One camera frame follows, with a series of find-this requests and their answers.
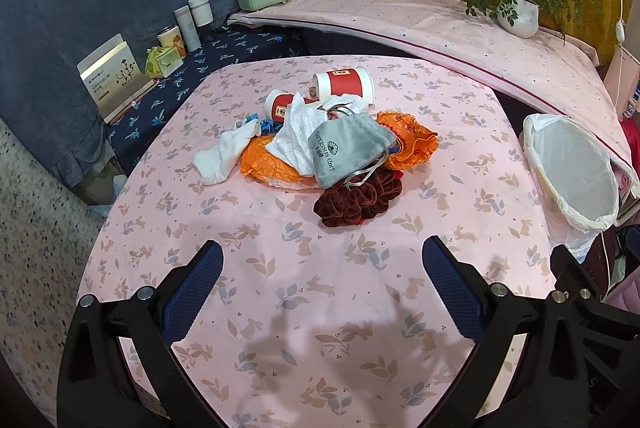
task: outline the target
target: crumpled orange wrapper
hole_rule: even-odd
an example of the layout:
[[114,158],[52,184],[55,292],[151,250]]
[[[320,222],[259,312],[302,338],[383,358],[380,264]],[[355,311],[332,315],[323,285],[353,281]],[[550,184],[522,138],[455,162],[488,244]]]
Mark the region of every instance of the crumpled orange wrapper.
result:
[[240,157],[240,173],[270,186],[287,189],[317,188],[315,177],[303,177],[285,161],[271,155],[266,146],[275,135],[254,137]]
[[389,156],[384,164],[386,168],[407,170],[427,162],[438,149],[438,134],[419,124],[413,115],[382,111],[376,121],[396,134],[401,148]]

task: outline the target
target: white trash bag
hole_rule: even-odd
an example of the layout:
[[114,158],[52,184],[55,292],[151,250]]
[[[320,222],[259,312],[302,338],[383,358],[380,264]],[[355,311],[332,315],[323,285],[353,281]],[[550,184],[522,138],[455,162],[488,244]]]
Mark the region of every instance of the white trash bag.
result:
[[533,114],[524,120],[524,156],[540,193],[548,237],[582,263],[593,240],[618,215],[618,184],[595,136],[572,119]]

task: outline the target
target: gray drawstring pouch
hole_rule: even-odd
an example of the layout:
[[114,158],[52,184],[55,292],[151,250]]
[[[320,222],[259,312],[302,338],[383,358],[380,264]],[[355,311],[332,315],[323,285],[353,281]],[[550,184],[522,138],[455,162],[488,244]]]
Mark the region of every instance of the gray drawstring pouch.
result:
[[[309,137],[318,185],[326,189],[351,175],[367,171],[370,174],[384,162],[389,147],[396,140],[391,130],[379,125],[367,113],[323,122]],[[376,166],[364,170],[375,160],[379,161]]]

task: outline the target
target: white plant pot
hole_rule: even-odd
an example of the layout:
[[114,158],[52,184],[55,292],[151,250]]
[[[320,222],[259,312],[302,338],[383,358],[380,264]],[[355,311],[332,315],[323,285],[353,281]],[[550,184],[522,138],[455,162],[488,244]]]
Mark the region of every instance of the white plant pot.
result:
[[514,1],[514,8],[518,13],[518,17],[513,21],[513,25],[511,25],[507,18],[502,16],[499,11],[498,23],[510,34],[514,34],[519,38],[530,38],[538,32],[538,15],[540,14],[540,8],[535,3],[525,0]]

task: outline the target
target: metal screw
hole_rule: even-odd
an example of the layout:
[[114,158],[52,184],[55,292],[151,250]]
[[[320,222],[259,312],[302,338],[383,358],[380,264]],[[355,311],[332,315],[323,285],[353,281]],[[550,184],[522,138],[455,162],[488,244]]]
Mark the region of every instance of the metal screw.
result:
[[91,296],[91,294],[85,294],[81,299],[80,299],[80,306],[81,307],[88,307],[89,305],[91,305],[94,302],[94,297]]
[[138,292],[136,292],[136,296],[140,300],[148,300],[151,296],[154,295],[155,289],[151,286],[145,285],[144,287],[140,287]]
[[562,291],[553,291],[551,293],[551,297],[553,298],[553,301],[556,303],[564,303],[566,302],[566,296],[564,295],[564,293]]
[[491,286],[491,292],[498,298],[502,298],[503,296],[507,296],[509,290],[507,286],[502,283],[494,283]]

